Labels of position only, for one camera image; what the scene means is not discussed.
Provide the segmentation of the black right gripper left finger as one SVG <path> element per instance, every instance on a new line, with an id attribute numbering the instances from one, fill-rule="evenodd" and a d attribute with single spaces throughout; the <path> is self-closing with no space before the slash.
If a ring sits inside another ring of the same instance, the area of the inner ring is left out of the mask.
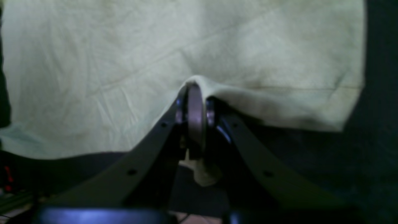
<path id="1" fill-rule="evenodd" d="M 92 179 L 59 195 L 47 211 L 88 208 L 166 209 L 187 149 L 188 87 L 130 152 Z"/>

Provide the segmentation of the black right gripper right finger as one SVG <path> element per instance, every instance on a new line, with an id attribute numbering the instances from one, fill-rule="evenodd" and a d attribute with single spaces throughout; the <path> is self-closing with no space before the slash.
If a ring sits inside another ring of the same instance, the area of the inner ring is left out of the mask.
<path id="1" fill-rule="evenodd" d="M 286 166 L 226 103 L 211 97 L 205 108 L 205 164 L 222 175 L 228 215 L 336 215 L 349 207 Z"/>

